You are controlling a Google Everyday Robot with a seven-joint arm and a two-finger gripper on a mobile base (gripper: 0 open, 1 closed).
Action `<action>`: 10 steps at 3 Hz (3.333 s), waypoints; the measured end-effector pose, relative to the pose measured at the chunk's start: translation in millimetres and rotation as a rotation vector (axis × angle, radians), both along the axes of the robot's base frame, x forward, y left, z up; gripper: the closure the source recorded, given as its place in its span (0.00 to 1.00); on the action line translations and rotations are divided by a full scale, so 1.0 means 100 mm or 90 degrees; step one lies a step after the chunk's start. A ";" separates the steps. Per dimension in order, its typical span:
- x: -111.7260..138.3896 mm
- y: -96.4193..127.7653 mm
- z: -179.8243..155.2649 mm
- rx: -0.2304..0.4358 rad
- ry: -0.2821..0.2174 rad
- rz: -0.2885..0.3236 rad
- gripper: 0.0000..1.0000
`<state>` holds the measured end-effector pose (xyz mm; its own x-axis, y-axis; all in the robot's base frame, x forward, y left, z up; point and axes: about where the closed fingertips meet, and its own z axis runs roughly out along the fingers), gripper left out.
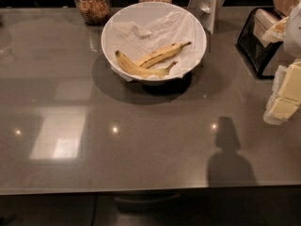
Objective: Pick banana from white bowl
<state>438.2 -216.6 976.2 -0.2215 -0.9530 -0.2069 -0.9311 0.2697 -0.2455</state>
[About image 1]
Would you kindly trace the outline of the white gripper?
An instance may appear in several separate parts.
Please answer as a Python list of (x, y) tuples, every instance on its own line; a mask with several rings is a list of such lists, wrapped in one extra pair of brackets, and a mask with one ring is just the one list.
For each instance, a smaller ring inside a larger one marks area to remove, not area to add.
[(299, 108), (299, 104), (295, 102), (301, 102), (300, 62), (291, 64), (288, 69), (282, 65), (278, 66), (263, 120), (272, 125), (281, 125)]

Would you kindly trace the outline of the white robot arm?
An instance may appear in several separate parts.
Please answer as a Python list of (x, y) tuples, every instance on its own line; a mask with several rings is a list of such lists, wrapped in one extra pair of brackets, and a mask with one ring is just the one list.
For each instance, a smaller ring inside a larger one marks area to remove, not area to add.
[(279, 65), (263, 114), (267, 123), (280, 125), (301, 107), (301, 3), (290, 15), (275, 23), (262, 36), (269, 42), (282, 41), (284, 51), (294, 57), (288, 67)]

